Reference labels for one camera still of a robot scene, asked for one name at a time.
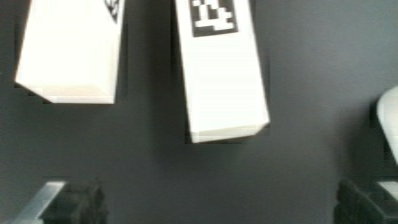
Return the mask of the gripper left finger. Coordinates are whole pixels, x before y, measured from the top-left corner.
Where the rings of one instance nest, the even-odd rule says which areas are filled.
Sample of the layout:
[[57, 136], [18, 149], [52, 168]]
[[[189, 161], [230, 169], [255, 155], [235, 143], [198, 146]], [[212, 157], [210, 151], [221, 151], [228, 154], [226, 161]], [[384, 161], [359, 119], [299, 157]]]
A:
[[15, 224], [109, 224], [105, 193], [98, 183], [45, 183]]

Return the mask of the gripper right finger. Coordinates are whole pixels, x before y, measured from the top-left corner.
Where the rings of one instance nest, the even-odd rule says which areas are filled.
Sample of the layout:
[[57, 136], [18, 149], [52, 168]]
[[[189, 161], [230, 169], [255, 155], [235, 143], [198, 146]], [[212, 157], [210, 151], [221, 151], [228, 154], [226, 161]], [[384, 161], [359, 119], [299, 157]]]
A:
[[335, 224], [398, 224], [398, 181], [340, 182]]

